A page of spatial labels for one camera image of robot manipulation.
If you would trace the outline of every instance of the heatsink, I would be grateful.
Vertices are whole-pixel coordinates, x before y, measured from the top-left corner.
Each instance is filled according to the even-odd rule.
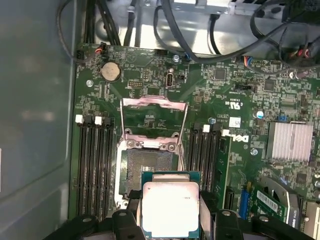
[[[308,162],[313,125],[271,122],[266,158],[280,161]]]

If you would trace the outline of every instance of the screw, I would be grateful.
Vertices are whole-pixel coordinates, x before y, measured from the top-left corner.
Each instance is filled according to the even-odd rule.
[[[217,122],[217,120],[213,117],[209,117],[208,122],[209,122],[209,124],[215,124]]]
[[[126,9],[128,13],[134,13],[135,12],[135,7],[134,6],[128,6],[128,8]]]
[[[250,151],[250,154],[251,154],[252,156],[257,156],[258,153],[259,153],[258,150],[255,149],[255,148],[252,148],[251,151]]]
[[[176,149],[176,146],[174,144],[169,144],[168,149],[169,151],[174,151]]]
[[[126,147],[129,148],[129,149],[133,148],[134,145],[135,145],[135,143],[132,140],[129,140],[129,141],[126,142]]]
[[[180,56],[179,56],[179,55],[177,55],[177,54],[173,55],[173,57],[172,57],[172,61],[174,61],[175,63],[180,62]]]
[[[85,84],[86,84],[89,88],[91,88],[91,87],[94,85],[94,81],[92,81],[92,80],[87,80],[87,81],[85,82]]]
[[[229,211],[223,211],[222,214],[225,216],[231,216],[231,213]]]
[[[267,218],[266,216],[260,216],[259,219],[260,219],[262,222],[269,222],[269,218]]]

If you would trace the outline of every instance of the capacitor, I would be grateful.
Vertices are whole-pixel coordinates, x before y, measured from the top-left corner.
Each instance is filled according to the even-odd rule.
[[[274,163],[272,166],[274,169],[284,169],[284,166],[281,163]]]
[[[313,191],[312,195],[313,195],[316,199],[320,199],[320,191],[319,191],[319,190]]]
[[[213,117],[209,117],[208,122],[209,122],[209,124],[215,124],[217,122],[217,120]]]
[[[253,117],[255,118],[255,119],[263,119],[264,118],[264,112],[263,111],[258,111],[258,110],[255,110],[254,112],[253,112]]]
[[[102,77],[110,83],[114,83],[115,81],[119,80],[121,76],[121,69],[118,64],[113,61],[109,61],[105,63],[101,70]]]
[[[318,189],[320,189],[320,181],[315,181],[314,186]]]

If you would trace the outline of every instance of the chip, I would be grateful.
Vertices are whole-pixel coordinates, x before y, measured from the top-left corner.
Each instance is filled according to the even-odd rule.
[[[267,79],[264,82],[264,90],[265,91],[273,91],[275,89],[275,81]]]
[[[155,50],[156,56],[165,57],[165,56],[168,56],[168,54],[169,54],[169,51],[164,50],[164,49],[156,49]]]
[[[195,101],[196,103],[201,103],[202,97],[201,97],[201,96],[195,96],[195,97],[194,97],[194,101]]]
[[[226,70],[223,68],[217,68],[215,70],[214,78],[217,80],[225,80],[226,79]]]
[[[296,183],[297,184],[306,184],[307,182],[307,174],[305,173],[298,173],[296,175]]]

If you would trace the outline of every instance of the silver metal frame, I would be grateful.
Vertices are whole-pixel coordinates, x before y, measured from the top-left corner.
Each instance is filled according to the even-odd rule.
[[[126,132],[125,119],[123,107],[137,106],[146,107],[150,104],[158,104],[161,108],[173,109],[178,111],[184,111],[184,117],[181,124],[180,132],[174,133],[171,137],[148,138],[144,135],[134,135]],[[188,113],[188,104],[184,102],[172,102],[163,96],[151,96],[146,95],[139,99],[123,98],[120,101],[120,114],[121,114],[121,139],[117,144],[117,156],[116,156],[116,171],[115,171],[115,191],[114,201],[117,207],[125,209],[128,205],[128,200],[124,199],[124,196],[119,193],[120,187],[120,174],[121,174],[121,159],[122,151],[128,149],[157,149],[160,151],[166,151],[174,153],[178,156],[178,171],[184,171],[184,146],[182,144],[182,134],[186,122]]]

